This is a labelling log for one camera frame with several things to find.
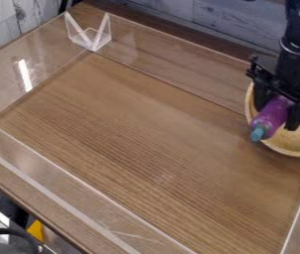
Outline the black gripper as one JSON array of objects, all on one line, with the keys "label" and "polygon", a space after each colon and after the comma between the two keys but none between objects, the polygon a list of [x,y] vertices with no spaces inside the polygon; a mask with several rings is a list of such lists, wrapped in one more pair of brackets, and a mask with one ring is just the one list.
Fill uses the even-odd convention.
[{"label": "black gripper", "polygon": [[300,56],[278,58],[257,55],[249,59],[246,76],[253,81],[253,105],[261,111],[276,95],[286,97],[288,107],[284,128],[296,131],[300,126]]}]

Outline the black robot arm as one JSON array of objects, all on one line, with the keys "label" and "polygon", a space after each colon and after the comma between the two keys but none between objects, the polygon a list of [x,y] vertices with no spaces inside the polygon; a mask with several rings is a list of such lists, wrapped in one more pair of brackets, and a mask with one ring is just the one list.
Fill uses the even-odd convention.
[{"label": "black robot arm", "polygon": [[261,111],[274,95],[293,102],[285,129],[300,127],[300,0],[285,0],[286,27],[280,39],[278,56],[252,56],[246,75],[253,81],[253,105]]}]

